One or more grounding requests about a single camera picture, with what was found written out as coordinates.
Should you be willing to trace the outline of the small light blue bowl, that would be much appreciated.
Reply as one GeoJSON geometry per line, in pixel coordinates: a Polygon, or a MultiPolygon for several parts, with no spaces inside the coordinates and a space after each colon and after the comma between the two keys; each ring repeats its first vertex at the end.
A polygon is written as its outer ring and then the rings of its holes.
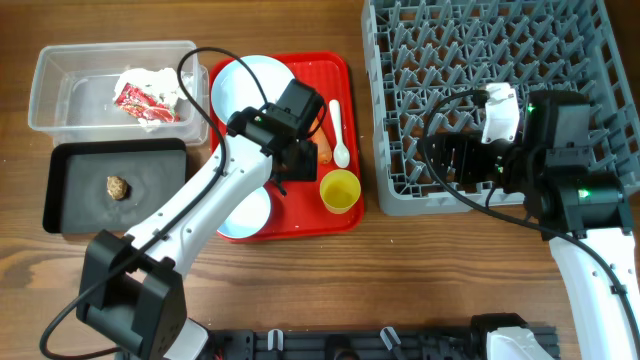
{"type": "Polygon", "coordinates": [[[244,239],[257,234],[271,214],[271,199],[264,187],[253,191],[227,217],[217,233],[230,239],[244,239]]]}

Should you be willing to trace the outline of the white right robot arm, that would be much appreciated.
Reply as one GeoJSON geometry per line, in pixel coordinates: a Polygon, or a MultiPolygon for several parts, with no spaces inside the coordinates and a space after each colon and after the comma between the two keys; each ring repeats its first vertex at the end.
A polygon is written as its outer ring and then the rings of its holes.
{"type": "Polygon", "coordinates": [[[567,290],[585,359],[639,356],[639,285],[629,199],[619,177],[591,167],[591,106],[573,91],[537,90],[525,107],[513,90],[463,91],[485,109],[475,133],[424,133],[418,146],[431,179],[488,216],[539,232],[567,290]],[[491,181],[521,193],[527,219],[496,212],[458,192],[491,181]]]}

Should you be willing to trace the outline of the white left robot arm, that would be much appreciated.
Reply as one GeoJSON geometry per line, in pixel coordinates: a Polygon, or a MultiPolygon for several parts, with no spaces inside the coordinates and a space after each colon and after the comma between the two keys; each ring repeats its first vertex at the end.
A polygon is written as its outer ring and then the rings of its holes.
{"type": "Polygon", "coordinates": [[[233,113],[209,161],[154,215],[124,237],[90,242],[76,305],[78,320],[137,359],[200,359],[208,330],[189,319],[183,281],[233,210],[267,182],[313,181],[309,135],[326,103],[292,80],[277,103],[233,113]]]}

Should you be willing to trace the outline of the orange carrot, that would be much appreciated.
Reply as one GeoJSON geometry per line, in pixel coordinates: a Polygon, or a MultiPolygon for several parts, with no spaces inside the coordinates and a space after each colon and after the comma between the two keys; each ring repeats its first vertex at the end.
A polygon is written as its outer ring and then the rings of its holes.
{"type": "Polygon", "coordinates": [[[318,163],[321,165],[329,164],[332,161],[332,150],[318,119],[315,119],[312,123],[312,129],[316,130],[316,132],[311,136],[311,140],[318,148],[318,163]]]}

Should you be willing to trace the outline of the red snack wrapper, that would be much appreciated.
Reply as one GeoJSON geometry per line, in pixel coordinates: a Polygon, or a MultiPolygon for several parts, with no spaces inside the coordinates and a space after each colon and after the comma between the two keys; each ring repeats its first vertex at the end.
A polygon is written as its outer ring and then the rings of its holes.
{"type": "Polygon", "coordinates": [[[130,83],[124,86],[114,103],[129,115],[145,121],[158,120],[174,123],[180,120],[180,116],[171,106],[161,103],[152,95],[130,83]]]}

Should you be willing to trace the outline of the yellow plastic cup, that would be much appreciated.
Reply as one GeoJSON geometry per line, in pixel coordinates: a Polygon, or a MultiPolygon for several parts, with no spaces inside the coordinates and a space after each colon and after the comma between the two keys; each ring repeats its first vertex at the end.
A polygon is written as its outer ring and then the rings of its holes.
{"type": "Polygon", "coordinates": [[[361,184],[358,177],[345,169],[328,172],[320,182],[319,193],[327,210],[333,214],[344,214],[358,201],[361,184]]]}

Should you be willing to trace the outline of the brown food scrap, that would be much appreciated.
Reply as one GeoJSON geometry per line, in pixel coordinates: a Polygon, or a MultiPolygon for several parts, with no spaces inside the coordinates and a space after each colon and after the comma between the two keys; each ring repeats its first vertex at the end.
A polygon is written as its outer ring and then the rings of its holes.
{"type": "Polygon", "coordinates": [[[108,195],[115,201],[120,201],[127,197],[129,185],[119,176],[108,176],[106,187],[108,195]]]}

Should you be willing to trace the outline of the white tissue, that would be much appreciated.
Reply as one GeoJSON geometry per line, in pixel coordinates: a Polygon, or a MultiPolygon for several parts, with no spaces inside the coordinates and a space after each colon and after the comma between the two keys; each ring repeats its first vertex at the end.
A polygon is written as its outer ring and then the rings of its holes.
{"type": "Polygon", "coordinates": [[[135,118],[142,127],[150,129],[151,127],[164,124],[180,123],[183,120],[183,116],[178,113],[177,107],[181,102],[186,101],[187,98],[179,86],[178,74],[173,68],[163,68],[157,71],[147,70],[145,68],[126,70],[120,75],[114,87],[113,103],[127,83],[141,88],[145,93],[152,95],[161,103],[171,106],[180,116],[178,122],[165,123],[158,120],[145,121],[138,119],[124,111],[129,116],[135,118]]]}

